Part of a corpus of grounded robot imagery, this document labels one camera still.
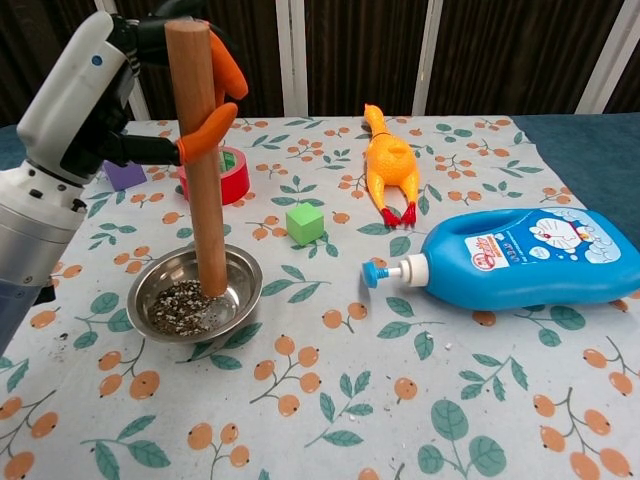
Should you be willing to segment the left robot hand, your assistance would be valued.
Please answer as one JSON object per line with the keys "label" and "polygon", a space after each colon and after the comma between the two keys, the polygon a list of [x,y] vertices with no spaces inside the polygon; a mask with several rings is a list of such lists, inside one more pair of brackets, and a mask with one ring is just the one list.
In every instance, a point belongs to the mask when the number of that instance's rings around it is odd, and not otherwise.
{"label": "left robot hand", "polygon": [[26,158],[2,171],[2,183],[30,189],[42,176],[82,187],[104,161],[179,165],[170,140],[125,133],[125,104],[142,64],[168,63],[166,23],[192,20],[201,7],[163,1],[140,19],[98,11],[84,20],[20,120]]}

